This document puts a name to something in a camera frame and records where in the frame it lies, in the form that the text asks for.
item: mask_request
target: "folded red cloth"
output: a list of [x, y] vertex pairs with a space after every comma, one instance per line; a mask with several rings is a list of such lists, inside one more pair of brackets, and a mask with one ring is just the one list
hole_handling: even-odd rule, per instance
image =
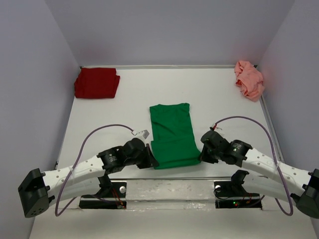
[[74, 83], [75, 97], [114, 98], [119, 81], [115, 68], [82, 68]]

